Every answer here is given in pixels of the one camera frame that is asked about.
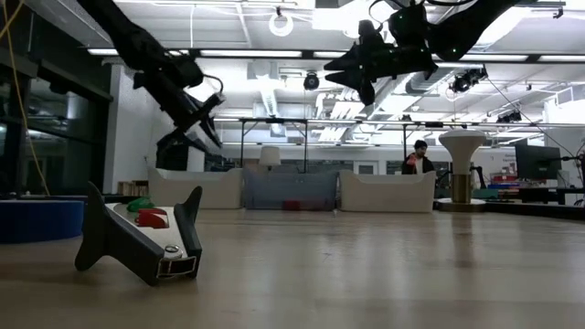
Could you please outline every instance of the table surface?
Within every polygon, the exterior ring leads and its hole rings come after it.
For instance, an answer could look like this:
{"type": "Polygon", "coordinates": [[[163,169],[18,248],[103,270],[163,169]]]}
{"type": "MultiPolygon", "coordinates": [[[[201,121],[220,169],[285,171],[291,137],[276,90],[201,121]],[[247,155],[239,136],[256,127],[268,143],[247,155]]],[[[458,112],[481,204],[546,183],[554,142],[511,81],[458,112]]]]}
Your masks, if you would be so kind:
{"type": "Polygon", "coordinates": [[[496,214],[201,211],[196,281],[80,239],[0,246],[5,328],[583,328],[585,226],[496,214]]]}

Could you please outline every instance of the white ceiling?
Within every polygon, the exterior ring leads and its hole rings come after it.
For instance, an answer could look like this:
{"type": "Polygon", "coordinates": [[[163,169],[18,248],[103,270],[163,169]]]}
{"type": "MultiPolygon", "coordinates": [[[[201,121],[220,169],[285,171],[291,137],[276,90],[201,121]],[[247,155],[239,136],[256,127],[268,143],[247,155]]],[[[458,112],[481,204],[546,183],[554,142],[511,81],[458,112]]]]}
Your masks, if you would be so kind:
{"type": "MultiPolygon", "coordinates": [[[[85,13],[75,0],[26,0],[41,16],[65,30],[91,48],[111,48],[107,34],[85,13]]],[[[146,3],[119,3],[121,10],[139,26],[151,32],[168,48],[255,48],[255,49],[326,49],[345,50],[353,39],[341,31],[314,30],[311,20],[313,9],[283,9],[301,19],[293,20],[292,33],[276,37],[269,30],[270,8],[160,6],[146,3]]],[[[442,9],[430,12],[430,21],[436,21],[444,13],[442,9]]],[[[585,54],[585,11],[567,11],[561,19],[553,19],[554,11],[534,12],[523,19],[509,34],[485,51],[505,53],[555,52],[585,54]]],[[[209,59],[197,61],[202,69],[225,83],[227,101],[219,113],[251,109],[261,101],[257,85],[247,81],[245,59],[209,59]]],[[[316,70],[323,77],[326,61],[280,61],[279,67],[316,70]]],[[[585,81],[585,65],[487,65],[490,79],[510,101],[521,100],[523,109],[538,119],[546,97],[553,95],[542,90],[559,90],[559,84],[585,81]]],[[[275,91],[278,102],[306,103],[315,105],[318,92],[304,91],[295,83],[295,89],[281,88],[275,91]]],[[[416,103],[420,120],[449,119],[454,113],[466,119],[478,117],[508,103],[489,82],[483,82],[469,94],[453,102],[439,87],[437,97],[423,97],[416,103]]]]}

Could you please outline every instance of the person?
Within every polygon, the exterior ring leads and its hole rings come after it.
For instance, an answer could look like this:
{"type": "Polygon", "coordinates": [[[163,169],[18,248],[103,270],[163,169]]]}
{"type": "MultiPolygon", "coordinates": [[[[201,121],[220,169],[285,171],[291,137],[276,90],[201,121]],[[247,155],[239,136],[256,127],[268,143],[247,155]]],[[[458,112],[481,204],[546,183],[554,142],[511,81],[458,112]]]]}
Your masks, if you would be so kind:
{"type": "Polygon", "coordinates": [[[414,153],[402,163],[403,175],[422,175],[435,170],[431,160],[426,157],[427,147],[424,141],[417,141],[414,144],[414,153]]]}

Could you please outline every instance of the desk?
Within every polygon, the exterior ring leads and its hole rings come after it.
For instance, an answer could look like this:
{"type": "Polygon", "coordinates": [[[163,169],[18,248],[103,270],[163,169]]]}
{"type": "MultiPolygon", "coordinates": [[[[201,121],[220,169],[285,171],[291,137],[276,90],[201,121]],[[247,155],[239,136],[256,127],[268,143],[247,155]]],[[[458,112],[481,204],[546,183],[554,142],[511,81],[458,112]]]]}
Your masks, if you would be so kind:
{"type": "Polygon", "coordinates": [[[565,206],[565,195],[585,194],[585,188],[549,188],[549,187],[529,187],[518,189],[518,199],[522,203],[528,202],[558,202],[559,205],[565,206]]]}

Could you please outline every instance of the white lamp shade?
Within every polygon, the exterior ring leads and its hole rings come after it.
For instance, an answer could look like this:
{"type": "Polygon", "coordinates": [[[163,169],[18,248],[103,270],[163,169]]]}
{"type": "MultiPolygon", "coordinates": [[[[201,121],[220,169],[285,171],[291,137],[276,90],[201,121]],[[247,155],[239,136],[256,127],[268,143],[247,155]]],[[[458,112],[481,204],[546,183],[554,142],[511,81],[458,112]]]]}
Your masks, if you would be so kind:
{"type": "Polygon", "coordinates": [[[259,165],[280,165],[281,149],[275,146],[263,146],[260,152],[259,165]]]}
{"type": "Polygon", "coordinates": [[[466,129],[450,131],[439,136],[439,142],[451,154],[454,175],[469,175],[472,155],[485,139],[485,133],[466,129]]]}

